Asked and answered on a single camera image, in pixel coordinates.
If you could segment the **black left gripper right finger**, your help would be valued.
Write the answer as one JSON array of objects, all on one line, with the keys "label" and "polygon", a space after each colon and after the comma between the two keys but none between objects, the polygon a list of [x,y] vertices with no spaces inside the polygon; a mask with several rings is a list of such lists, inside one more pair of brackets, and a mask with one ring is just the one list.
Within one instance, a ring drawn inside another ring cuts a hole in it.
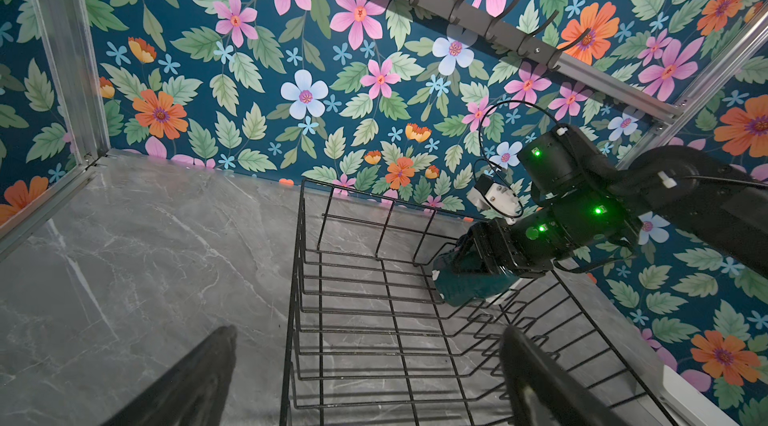
[{"label": "black left gripper right finger", "polygon": [[506,327],[499,360],[515,425],[624,425],[518,328]]}]

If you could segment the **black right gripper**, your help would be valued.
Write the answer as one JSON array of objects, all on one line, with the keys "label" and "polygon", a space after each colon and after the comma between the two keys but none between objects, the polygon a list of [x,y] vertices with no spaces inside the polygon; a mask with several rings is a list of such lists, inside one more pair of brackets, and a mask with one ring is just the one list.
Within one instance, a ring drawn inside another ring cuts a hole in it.
[{"label": "black right gripper", "polygon": [[576,243],[553,213],[542,209],[510,224],[493,219],[472,226],[453,251],[460,274],[537,278],[569,257]]}]

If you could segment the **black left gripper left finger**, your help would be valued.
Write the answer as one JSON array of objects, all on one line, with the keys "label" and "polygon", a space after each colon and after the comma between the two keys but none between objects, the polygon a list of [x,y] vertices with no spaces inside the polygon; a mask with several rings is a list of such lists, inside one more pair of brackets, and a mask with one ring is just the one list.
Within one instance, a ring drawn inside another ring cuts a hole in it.
[{"label": "black left gripper left finger", "polygon": [[221,423],[236,365],[237,328],[221,326],[107,425],[210,425]]}]

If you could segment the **green mug cream interior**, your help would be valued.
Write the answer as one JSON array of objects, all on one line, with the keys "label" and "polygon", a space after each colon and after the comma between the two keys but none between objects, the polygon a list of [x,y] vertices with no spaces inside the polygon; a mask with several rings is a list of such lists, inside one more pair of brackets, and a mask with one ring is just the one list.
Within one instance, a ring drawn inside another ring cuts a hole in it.
[{"label": "green mug cream interior", "polygon": [[493,299],[512,288],[520,277],[491,270],[475,251],[438,255],[431,263],[432,282],[439,297],[459,307],[473,300]]}]

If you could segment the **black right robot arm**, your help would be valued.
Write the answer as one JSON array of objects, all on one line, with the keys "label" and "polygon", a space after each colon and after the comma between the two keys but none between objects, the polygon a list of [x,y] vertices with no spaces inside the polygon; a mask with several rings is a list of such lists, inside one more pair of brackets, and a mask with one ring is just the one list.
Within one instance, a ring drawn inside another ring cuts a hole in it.
[{"label": "black right robot arm", "polygon": [[648,213],[767,274],[766,184],[702,151],[661,146],[618,170],[584,133],[559,124],[516,157],[539,211],[472,226],[446,254],[449,271],[537,278],[596,241],[634,247]]}]

